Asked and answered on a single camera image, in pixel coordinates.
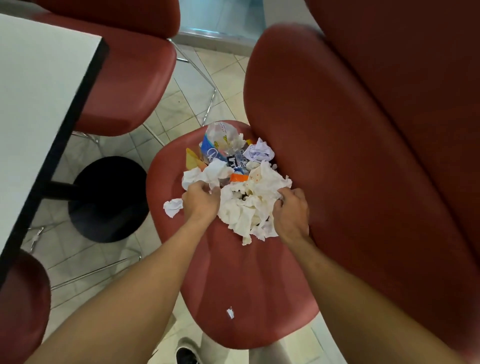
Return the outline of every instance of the red chair seat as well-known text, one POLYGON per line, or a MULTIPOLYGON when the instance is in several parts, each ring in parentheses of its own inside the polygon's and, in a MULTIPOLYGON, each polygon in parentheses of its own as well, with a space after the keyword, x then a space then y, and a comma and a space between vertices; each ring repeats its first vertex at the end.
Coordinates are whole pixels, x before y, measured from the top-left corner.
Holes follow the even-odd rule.
POLYGON ((0 362, 21 364, 39 347, 50 315, 50 282, 43 266, 20 251, 0 289, 0 362))
POLYGON ((177 53, 168 40, 53 13, 35 20, 102 36, 110 48, 76 131, 122 135, 150 116, 175 67, 177 53))
MULTIPOLYGON (((245 138, 250 127, 227 121, 245 138)), ((201 142, 206 127, 175 139, 156 155, 147 176, 147 200, 161 241, 183 224, 183 211, 169 218, 163 203, 181 197, 185 148, 201 142)), ((318 314, 307 281, 290 251, 278 238, 239 235, 216 219, 198 244, 181 293, 195 322, 213 340, 232 349, 269 345, 303 327, 318 314), (230 319, 227 309, 235 317, 230 319)))

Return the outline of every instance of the tiled floor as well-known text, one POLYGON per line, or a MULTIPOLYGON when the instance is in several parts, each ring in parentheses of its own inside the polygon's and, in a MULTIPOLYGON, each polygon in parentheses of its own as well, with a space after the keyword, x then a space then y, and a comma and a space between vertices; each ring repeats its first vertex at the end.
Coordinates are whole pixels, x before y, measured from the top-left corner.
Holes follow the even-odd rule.
POLYGON ((230 36, 258 39, 265 30, 262 0, 180 0, 180 24, 230 36))
MULTIPOLYGON (((182 47, 197 66, 211 76, 218 87, 215 106, 207 123, 235 119, 248 122, 243 108, 243 81, 248 58, 237 57, 202 49, 182 47)), ((211 86, 190 64, 178 62, 167 91, 155 111, 146 121, 165 143, 200 127, 199 122, 209 105, 211 86)), ((54 180, 73 182, 75 176, 88 164, 104 156, 126 156, 137 161, 146 170, 161 145, 143 128, 130 134, 100 138, 100 148, 88 139, 72 136, 55 172, 54 180)), ((148 255, 161 243, 150 215, 138 231, 124 241, 97 244, 82 237, 68 221, 67 204, 64 201, 44 200, 35 216, 33 226, 60 223, 47 229, 38 241, 34 256, 47 268, 52 285, 103 267, 119 259, 134 255, 134 251, 148 255)), ((28 250, 35 231, 28 234, 23 248, 28 250)), ((101 291, 115 273, 125 269, 117 266, 62 287, 52 292, 52 309, 46 337, 72 312, 89 298, 101 291)), ((158 346, 151 364, 174 362, 174 350, 178 340, 189 337, 202 348, 211 343, 194 323, 181 295, 173 314, 176 323, 158 346)), ((293 364, 326 363, 321 345, 315 335, 315 327, 306 327, 282 340, 293 364)), ((210 350, 215 363, 246 364, 247 351, 228 350, 218 345, 210 350)))

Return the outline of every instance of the chair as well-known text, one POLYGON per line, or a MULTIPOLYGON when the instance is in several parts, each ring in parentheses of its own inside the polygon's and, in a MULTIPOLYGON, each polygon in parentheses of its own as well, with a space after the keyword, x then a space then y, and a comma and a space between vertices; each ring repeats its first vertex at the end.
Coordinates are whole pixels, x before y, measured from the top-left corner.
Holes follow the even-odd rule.
MULTIPOLYGON (((175 67, 176 45, 169 38, 180 27, 178 0, 135 3, 37 0, 36 3, 51 13, 38 14, 34 20, 100 35, 110 48, 75 126, 75 134, 98 143, 92 135, 118 136, 142 125, 159 103, 175 67)), ((190 61, 177 49, 186 58, 180 58, 181 61, 190 61)), ((215 95, 212 81, 191 64, 214 88, 215 95)))
POLYGON ((47 272, 35 258, 20 251, 0 289, 3 364, 23 364, 42 343, 50 299, 47 272))
MULTIPOLYGON (((311 1, 326 39, 298 24, 267 29, 246 72, 251 129, 235 125, 266 140, 304 189, 327 255, 473 362, 480 51, 478 5, 466 3, 311 1)), ((184 149, 203 133, 176 139, 151 164, 147 199, 163 241, 183 216, 168 218, 162 205, 180 196, 184 149)), ((241 246, 216 220, 181 289, 202 330, 234 349, 267 345, 318 310, 280 242, 252 240, 241 246)))

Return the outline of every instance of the sneaker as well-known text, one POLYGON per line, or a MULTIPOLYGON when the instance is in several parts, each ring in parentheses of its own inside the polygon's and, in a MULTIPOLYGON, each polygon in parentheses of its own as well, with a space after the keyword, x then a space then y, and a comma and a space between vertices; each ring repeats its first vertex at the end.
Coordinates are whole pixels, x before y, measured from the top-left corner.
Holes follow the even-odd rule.
POLYGON ((198 354, 198 347, 188 338, 179 341, 175 352, 177 364, 203 364, 198 354))

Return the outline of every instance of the white table top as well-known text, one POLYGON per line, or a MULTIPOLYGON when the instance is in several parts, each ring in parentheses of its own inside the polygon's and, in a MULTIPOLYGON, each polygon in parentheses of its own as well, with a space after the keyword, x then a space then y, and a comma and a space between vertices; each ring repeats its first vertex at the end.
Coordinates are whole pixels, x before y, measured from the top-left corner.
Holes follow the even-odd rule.
POLYGON ((100 41, 0 14, 0 253, 100 41))

